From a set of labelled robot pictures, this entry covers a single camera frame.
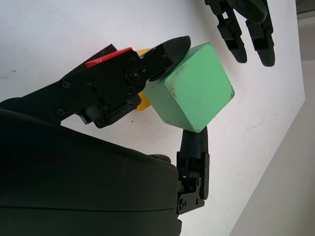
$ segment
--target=screw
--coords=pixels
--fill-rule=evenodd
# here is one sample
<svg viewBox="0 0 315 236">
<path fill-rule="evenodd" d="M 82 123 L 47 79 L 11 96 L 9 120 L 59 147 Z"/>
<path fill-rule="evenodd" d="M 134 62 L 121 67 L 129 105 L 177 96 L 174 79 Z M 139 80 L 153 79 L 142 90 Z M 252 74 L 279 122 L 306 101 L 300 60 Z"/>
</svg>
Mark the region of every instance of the screw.
<svg viewBox="0 0 315 236">
<path fill-rule="evenodd" d="M 181 200 L 179 201 L 179 210 L 181 210 L 183 207 L 184 207 L 184 205 L 183 205 L 183 199 L 181 199 Z"/>
<path fill-rule="evenodd" d="M 57 114 L 59 117 L 64 117 L 66 113 L 67 113 L 67 110 L 66 110 L 65 108 L 62 108 L 62 107 L 59 107 L 59 108 L 56 110 L 56 114 Z"/>
<path fill-rule="evenodd" d="M 69 89 L 70 88 L 70 83 L 68 81 L 63 81 L 61 86 L 64 88 L 64 89 Z"/>
<path fill-rule="evenodd" d="M 139 80 L 140 77 L 141 77 L 141 74 L 140 74 L 140 71 L 138 69 L 133 69 L 131 72 L 131 77 L 134 79 L 134 80 Z"/>
<path fill-rule="evenodd" d="M 85 86 L 88 88 L 94 88 L 94 81 L 93 80 L 86 80 Z"/>
</svg>

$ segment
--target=red part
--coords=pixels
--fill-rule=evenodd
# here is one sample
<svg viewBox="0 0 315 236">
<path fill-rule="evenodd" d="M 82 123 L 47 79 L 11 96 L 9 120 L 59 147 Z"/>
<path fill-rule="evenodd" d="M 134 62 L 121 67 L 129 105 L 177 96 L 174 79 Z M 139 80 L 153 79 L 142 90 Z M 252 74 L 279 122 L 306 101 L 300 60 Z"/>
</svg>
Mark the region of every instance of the red part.
<svg viewBox="0 0 315 236">
<path fill-rule="evenodd" d="M 113 53 L 104 55 L 104 56 L 102 56 L 100 58 L 96 58 L 94 60 L 88 61 L 87 63 L 85 63 L 85 65 L 87 66 L 87 68 L 90 68 L 90 67 L 92 67 L 92 66 L 94 66 L 96 64 L 99 64 L 101 62 L 104 62 L 106 60 L 114 58 L 114 57 L 116 57 L 116 56 L 118 56 L 118 55 L 120 55 L 122 53 L 125 53 L 125 52 L 127 52 L 129 50 L 132 50 L 132 48 L 125 48 L 125 49 L 121 49 L 121 50 L 115 51 Z"/>
</svg>

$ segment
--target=green cube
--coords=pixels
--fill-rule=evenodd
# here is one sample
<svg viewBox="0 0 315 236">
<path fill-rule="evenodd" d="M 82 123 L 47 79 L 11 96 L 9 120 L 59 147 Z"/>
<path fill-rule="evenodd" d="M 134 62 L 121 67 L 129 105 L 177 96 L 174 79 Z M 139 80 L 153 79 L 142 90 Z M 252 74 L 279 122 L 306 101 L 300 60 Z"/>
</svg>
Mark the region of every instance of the green cube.
<svg viewBox="0 0 315 236">
<path fill-rule="evenodd" d="M 196 133 L 234 96 L 210 43 L 191 48 L 165 78 L 147 82 L 143 92 L 165 123 Z"/>
</svg>

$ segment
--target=yellow object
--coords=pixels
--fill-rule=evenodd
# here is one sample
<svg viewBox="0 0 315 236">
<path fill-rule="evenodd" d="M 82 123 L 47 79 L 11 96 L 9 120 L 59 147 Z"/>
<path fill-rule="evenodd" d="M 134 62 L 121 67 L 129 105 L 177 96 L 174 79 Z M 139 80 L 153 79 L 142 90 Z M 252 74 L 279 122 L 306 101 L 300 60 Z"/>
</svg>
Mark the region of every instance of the yellow object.
<svg viewBox="0 0 315 236">
<path fill-rule="evenodd" d="M 145 54 L 147 51 L 151 50 L 151 48 L 147 48 L 147 49 L 142 49 L 137 51 L 137 54 L 139 56 Z M 139 104 L 139 106 L 137 107 L 136 111 L 143 111 L 145 109 L 147 109 L 148 107 L 150 107 L 150 102 L 148 101 L 148 99 L 146 98 L 146 96 L 143 94 L 143 92 L 139 93 L 139 96 L 141 98 L 141 103 Z"/>
</svg>

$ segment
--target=robotic hand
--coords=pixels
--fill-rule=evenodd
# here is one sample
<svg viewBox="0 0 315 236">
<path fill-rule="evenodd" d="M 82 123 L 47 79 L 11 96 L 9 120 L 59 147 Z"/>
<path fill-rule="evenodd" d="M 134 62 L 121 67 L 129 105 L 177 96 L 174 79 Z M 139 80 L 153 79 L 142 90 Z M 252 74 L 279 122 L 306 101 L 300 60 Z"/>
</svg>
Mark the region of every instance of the robotic hand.
<svg viewBox="0 0 315 236">
<path fill-rule="evenodd" d="M 247 62 L 247 54 L 241 39 L 242 31 L 233 9 L 246 20 L 252 43 L 264 66 L 275 64 L 273 26 L 267 0 L 205 0 L 219 20 L 218 29 L 228 49 L 239 63 Z"/>
<path fill-rule="evenodd" d="M 142 57 L 108 46 L 60 81 L 0 103 L 0 235 L 178 236 L 178 215 L 204 206 L 205 128 L 183 131 L 177 167 L 60 126 L 72 114 L 98 128 L 134 110 L 146 81 L 186 55 L 188 36 Z"/>
</svg>

